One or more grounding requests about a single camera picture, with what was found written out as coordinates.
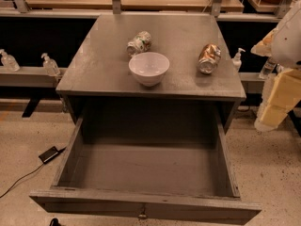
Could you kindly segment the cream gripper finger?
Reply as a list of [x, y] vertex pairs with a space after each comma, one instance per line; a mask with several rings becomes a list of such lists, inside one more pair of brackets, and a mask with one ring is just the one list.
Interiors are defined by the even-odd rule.
[[274, 45], [277, 31], [271, 30], [257, 44], [251, 48], [251, 53], [260, 57], [272, 57], [274, 55]]
[[261, 97], [254, 126], [261, 132], [275, 130], [301, 101], [301, 71], [287, 69], [276, 76], [270, 74]]

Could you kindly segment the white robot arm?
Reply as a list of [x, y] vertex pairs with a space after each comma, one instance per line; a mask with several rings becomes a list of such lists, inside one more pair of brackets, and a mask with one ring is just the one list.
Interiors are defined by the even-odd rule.
[[252, 47], [251, 53], [269, 57], [284, 67], [277, 76], [269, 75], [264, 82], [262, 102], [254, 123], [258, 131], [272, 131], [301, 101], [301, 1]]

